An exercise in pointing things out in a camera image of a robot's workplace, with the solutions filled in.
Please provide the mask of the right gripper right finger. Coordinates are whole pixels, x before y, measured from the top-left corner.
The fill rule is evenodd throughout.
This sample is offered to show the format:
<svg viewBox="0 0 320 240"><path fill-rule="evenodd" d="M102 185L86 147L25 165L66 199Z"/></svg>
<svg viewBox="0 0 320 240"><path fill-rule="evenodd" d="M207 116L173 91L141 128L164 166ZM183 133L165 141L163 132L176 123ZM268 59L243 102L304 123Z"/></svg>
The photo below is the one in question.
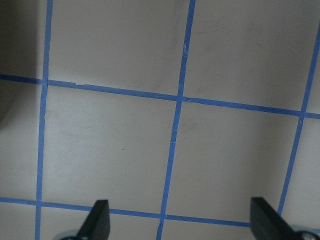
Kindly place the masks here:
<svg viewBox="0 0 320 240"><path fill-rule="evenodd" d="M250 230L256 240L295 240L295 231L263 197L250 199Z"/></svg>

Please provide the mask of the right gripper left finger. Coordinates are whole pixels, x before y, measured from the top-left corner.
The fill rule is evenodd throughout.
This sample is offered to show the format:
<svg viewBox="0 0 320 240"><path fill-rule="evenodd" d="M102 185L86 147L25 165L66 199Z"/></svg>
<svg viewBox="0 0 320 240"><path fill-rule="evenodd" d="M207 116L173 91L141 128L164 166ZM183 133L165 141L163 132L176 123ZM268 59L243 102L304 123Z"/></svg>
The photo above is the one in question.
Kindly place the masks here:
<svg viewBox="0 0 320 240"><path fill-rule="evenodd" d="M77 240L107 240L111 231L109 201L97 200L76 234Z"/></svg>

